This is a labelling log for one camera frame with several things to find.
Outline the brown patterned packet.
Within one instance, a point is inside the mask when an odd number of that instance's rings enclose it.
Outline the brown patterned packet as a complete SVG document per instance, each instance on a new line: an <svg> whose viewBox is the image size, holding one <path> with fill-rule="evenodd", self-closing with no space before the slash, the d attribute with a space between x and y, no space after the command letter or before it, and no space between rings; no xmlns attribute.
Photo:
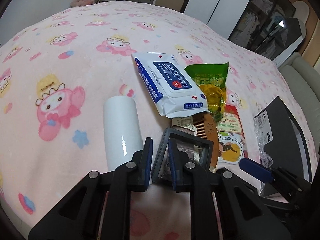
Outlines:
<svg viewBox="0 0 320 240"><path fill-rule="evenodd" d="M194 135L197 135L197 128L193 124L193 117L188 116L188 117L182 117L182 118L173 118L171 120L171 126L172 128Z"/></svg>

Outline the red cartoon snack packet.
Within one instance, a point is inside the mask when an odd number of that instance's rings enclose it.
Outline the red cartoon snack packet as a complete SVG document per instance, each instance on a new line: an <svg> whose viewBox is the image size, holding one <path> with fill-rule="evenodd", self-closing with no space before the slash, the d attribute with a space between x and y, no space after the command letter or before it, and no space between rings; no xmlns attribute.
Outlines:
<svg viewBox="0 0 320 240"><path fill-rule="evenodd" d="M242 124L235 106L226 105L223 118L217 124L219 164L237 165L248 157Z"/></svg>

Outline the grey padded headboard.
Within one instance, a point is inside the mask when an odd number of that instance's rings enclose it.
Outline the grey padded headboard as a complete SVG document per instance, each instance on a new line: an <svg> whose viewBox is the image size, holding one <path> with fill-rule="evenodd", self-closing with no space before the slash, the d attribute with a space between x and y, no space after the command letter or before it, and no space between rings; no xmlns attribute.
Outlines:
<svg viewBox="0 0 320 240"><path fill-rule="evenodd" d="M315 146L319 145L319 73L295 52L280 66L279 71L293 96L295 118L306 126Z"/></svg>

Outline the wooden comb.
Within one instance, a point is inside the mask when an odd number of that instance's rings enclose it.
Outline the wooden comb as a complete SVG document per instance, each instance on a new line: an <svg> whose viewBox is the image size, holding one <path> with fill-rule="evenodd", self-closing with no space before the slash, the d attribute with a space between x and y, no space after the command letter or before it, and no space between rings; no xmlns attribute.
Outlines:
<svg viewBox="0 0 320 240"><path fill-rule="evenodd" d="M211 114L203 112L193 115L193 125L197 128L197 136L213 143L210 158L210 172L215 173L219 158L219 139L216 123Z"/></svg>

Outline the white blue wet wipes pack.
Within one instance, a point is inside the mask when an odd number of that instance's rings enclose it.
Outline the white blue wet wipes pack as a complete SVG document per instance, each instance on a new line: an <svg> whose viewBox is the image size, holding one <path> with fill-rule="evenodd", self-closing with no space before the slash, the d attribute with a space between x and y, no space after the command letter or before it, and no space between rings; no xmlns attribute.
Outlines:
<svg viewBox="0 0 320 240"><path fill-rule="evenodd" d="M161 116L183 118L209 111L205 94L173 55L133 53L131 56Z"/></svg>

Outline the pink cartoon blanket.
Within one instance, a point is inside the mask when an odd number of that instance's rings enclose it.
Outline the pink cartoon blanket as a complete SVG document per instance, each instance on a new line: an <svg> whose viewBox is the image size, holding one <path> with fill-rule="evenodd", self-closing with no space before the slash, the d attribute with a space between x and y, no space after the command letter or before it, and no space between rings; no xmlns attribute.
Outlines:
<svg viewBox="0 0 320 240"><path fill-rule="evenodd" d="M133 52L166 53L181 66L229 62L227 91L236 97L249 157L259 160L253 117L280 97L301 126L316 169L318 144L269 59L167 8L114 1L66 9L1 48L1 205L22 236L88 172L107 172L108 98L133 98L142 137L159 146L170 120L159 115Z"/></svg>

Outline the green yellow snack bag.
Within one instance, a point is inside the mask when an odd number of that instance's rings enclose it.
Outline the green yellow snack bag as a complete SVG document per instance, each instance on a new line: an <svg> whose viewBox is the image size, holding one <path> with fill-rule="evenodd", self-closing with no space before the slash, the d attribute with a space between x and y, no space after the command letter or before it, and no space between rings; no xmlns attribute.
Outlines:
<svg viewBox="0 0 320 240"><path fill-rule="evenodd" d="M223 118L226 106L226 79L229 63L191 64L185 67L187 74L204 93L215 122Z"/></svg>

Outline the black Daphne shoe box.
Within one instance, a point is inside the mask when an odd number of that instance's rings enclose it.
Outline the black Daphne shoe box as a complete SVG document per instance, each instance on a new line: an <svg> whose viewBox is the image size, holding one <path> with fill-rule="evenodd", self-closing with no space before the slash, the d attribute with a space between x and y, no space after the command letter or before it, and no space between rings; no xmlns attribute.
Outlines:
<svg viewBox="0 0 320 240"><path fill-rule="evenodd" d="M285 103L276 97L254 117L261 163L282 168L301 180L312 182L306 139Z"/></svg>

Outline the pink plush toy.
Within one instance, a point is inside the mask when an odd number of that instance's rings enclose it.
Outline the pink plush toy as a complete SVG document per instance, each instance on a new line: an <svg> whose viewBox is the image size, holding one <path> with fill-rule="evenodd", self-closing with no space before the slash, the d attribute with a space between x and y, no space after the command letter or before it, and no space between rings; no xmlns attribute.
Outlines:
<svg viewBox="0 0 320 240"><path fill-rule="evenodd" d="M74 7L84 7L87 5L93 5L95 3L94 0L73 0L70 4L71 8Z"/></svg>

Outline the glass door closet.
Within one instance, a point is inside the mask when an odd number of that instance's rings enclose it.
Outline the glass door closet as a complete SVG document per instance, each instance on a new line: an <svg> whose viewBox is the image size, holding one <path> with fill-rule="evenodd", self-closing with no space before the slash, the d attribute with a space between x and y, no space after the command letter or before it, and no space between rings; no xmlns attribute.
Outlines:
<svg viewBox="0 0 320 240"><path fill-rule="evenodd" d="M289 0L249 0L229 40L280 67L306 37Z"/></svg>

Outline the white cylindrical roll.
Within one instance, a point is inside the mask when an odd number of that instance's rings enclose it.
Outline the white cylindrical roll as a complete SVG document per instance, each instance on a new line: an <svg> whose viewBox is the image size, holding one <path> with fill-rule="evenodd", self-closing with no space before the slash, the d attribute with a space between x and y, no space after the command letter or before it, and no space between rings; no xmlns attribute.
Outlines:
<svg viewBox="0 0 320 240"><path fill-rule="evenodd" d="M143 149L135 100L127 96L109 98L103 106L107 168L114 171Z"/></svg>

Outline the white wardrobe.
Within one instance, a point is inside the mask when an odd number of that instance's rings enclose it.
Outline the white wardrobe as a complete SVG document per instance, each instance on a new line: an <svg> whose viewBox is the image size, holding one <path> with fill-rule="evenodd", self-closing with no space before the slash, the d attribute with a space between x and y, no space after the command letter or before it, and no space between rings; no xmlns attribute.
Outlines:
<svg viewBox="0 0 320 240"><path fill-rule="evenodd" d="M248 3L249 0L189 0L184 14L229 38Z"/></svg>

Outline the black square display frame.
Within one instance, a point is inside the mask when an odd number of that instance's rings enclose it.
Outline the black square display frame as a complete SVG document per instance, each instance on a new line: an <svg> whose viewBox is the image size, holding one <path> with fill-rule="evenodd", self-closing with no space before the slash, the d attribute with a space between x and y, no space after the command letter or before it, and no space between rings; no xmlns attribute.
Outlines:
<svg viewBox="0 0 320 240"><path fill-rule="evenodd" d="M200 161L197 163L187 152L179 150L179 142L198 146L201 150ZM209 171L213 146L214 143L210 140L174 128L166 128L151 171L152 182L173 188L183 185L187 181L187 176L184 174L188 170L187 163L191 163L191 169L198 165Z"/></svg>

